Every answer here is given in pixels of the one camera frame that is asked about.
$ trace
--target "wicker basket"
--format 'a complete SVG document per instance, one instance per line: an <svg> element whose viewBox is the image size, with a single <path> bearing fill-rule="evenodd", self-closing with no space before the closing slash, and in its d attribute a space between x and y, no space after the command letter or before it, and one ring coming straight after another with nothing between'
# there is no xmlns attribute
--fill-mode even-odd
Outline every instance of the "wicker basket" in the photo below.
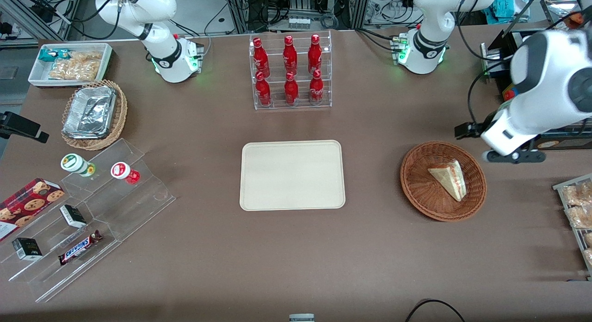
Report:
<svg viewBox="0 0 592 322"><path fill-rule="evenodd" d="M71 147L76 147L77 149L86 149L87 151L97 151L98 149L105 149L105 147L108 147L112 143L116 142L117 139L119 139L119 135L121 134L125 124L125 115L127 115L127 100L125 99L125 94L123 94L121 88L119 88L116 83L109 80L93 82L91 84L82 86L82 88L93 88L99 86L109 86L117 91L116 107L114 109L113 119L111 121L110 132L104 139L73 139L68 138L62 134L62 138ZM62 124L66 123L66 118L68 117L72 100L74 100L74 94L72 94L70 101L68 101L68 104L66 105L66 110L62 115Z"/></svg>
<svg viewBox="0 0 592 322"><path fill-rule="evenodd" d="M467 185L467 195L457 202L427 171L433 165L457 159ZM440 221L461 221L483 206L487 194L485 174L464 149L446 142L432 141L414 147L401 165L401 185L410 202L428 217Z"/></svg>

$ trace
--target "coca-cola bottle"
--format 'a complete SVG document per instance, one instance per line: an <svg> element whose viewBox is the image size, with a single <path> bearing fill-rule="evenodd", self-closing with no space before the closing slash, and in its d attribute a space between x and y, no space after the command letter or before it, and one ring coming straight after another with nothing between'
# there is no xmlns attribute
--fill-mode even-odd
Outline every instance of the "coca-cola bottle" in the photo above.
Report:
<svg viewBox="0 0 592 322"><path fill-rule="evenodd" d="M257 71L255 74L255 89L257 90L257 97L263 107L271 106L271 90L269 90L269 84L265 80L264 74L261 71Z"/></svg>
<svg viewBox="0 0 592 322"><path fill-rule="evenodd" d="M255 61L255 67L257 71L261 71L265 78L269 77L269 59L267 58L267 52L261 45L261 39L256 37L253 39L253 46L255 52L253 53L253 59Z"/></svg>
<svg viewBox="0 0 592 322"><path fill-rule="evenodd" d="M321 70L313 72L313 79L310 81L310 98L313 105L320 105L323 101L323 80L321 79Z"/></svg>
<svg viewBox="0 0 592 322"><path fill-rule="evenodd" d="M284 84L286 92L286 104L294 107L298 104L298 84L294 80L294 73L286 73L286 83Z"/></svg>
<svg viewBox="0 0 592 322"><path fill-rule="evenodd" d="M321 69L321 38L318 34L310 37L310 48L308 49L308 73L313 74L315 70Z"/></svg>
<svg viewBox="0 0 592 322"><path fill-rule="evenodd" d="M287 35L284 37L284 66L287 72L298 73L298 54L294 48L294 39Z"/></svg>

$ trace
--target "table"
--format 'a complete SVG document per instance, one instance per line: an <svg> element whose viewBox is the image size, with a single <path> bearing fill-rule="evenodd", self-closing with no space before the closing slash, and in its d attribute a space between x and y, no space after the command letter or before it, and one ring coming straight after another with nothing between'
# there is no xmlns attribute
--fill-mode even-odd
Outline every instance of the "table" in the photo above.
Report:
<svg viewBox="0 0 592 322"><path fill-rule="evenodd" d="M478 48L501 27L465 29ZM332 34L328 111L256 112L248 36L215 38L203 73L181 84L154 73L140 42L112 42L107 77L129 101L122 137L146 152L178 199L49 303L33 303L26 285L2 278L2 320L259 322L311 312L318 322L402 321L426 297L448 301L468 321L590 320L592 284L565 282L585 279L586 267L551 189L590 172L590 152L549 152L542 164L481 162L482 210L461 223L426 218L403 195L399 166L411 147L434 139L476 157L487 149L479 139L453 140L454 126L469 119L478 59L455 32L440 67L414 75L360 34ZM71 93L30 88L22 114L50 140L11 138L0 198L33 177L66 175L57 164L74 149L59 131ZM475 88L478 117L497 107L496 93L493 83ZM241 210L243 145L313 139L342 145L343 208ZM27 161L31 154L36 161ZM454 315L433 304L416 318Z"/></svg>

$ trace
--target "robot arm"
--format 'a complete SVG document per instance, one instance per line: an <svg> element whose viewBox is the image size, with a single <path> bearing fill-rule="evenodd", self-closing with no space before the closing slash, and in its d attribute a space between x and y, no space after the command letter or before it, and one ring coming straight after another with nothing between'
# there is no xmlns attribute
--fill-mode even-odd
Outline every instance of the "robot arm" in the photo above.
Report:
<svg viewBox="0 0 592 322"><path fill-rule="evenodd" d="M399 35L398 63L417 74L431 73L440 63L446 42L452 34L456 21L451 12L482 10L494 0L413 0L421 9L423 21L420 29L412 29Z"/></svg>
<svg viewBox="0 0 592 322"><path fill-rule="evenodd" d="M141 40L164 80L181 82L201 71L203 46L177 39L163 23L175 16L175 0L95 0L97 9L104 4L101 18Z"/></svg>
<svg viewBox="0 0 592 322"><path fill-rule="evenodd" d="M579 2L590 11L592 0ZM514 53L510 77L519 94L483 124L457 126L457 139L482 137L493 149L488 161L541 162L544 154L526 149L529 141L592 116L592 27L530 36Z"/></svg>

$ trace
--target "aluminum foil container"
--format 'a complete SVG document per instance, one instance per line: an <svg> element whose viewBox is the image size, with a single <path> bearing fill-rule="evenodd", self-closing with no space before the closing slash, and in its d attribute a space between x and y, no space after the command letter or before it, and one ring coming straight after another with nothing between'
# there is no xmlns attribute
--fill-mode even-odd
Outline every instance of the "aluminum foil container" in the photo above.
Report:
<svg viewBox="0 0 592 322"><path fill-rule="evenodd" d="M74 139L107 137L116 98L116 90L109 86L81 88L74 94L62 133Z"/></svg>

